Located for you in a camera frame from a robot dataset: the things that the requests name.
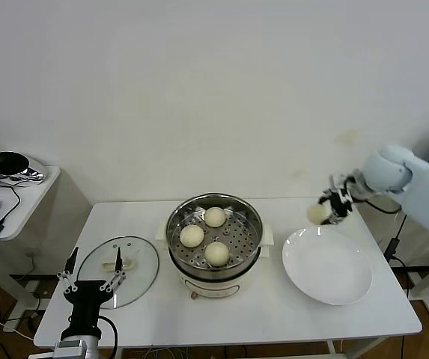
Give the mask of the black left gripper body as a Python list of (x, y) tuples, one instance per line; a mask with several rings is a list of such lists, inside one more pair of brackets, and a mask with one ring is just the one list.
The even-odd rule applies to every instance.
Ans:
[(77, 280), (76, 290), (71, 286), (64, 297), (72, 304), (70, 330), (97, 329), (100, 307), (112, 298), (112, 292), (104, 288), (104, 280)]

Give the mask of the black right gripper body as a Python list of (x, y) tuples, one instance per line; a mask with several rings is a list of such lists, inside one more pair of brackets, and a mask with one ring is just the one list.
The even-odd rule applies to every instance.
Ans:
[(329, 177), (329, 203), (331, 206), (330, 220), (344, 220), (353, 211), (353, 200), (348, 189), (346, 176)]

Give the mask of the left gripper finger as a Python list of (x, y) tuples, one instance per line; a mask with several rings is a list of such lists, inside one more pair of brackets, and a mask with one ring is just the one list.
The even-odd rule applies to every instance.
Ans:
[(118, 248), (115, 260), (114, 274), (109, 280), (100, 287), (101, 292), (115, 292), (117, 288), (123, 283), (126, 273), (123, 271), (123, 260), (121, 257), (121, 249)]
[(57, 278), (64, 287), (64, 294), (70, 294), (78, 290), (76, 282), (73, 279), (73, 271), (76, 265), (78, 250), (78, 247), (73, 249), (72, 254), (65, 263), (64, 269), (57, 273)]

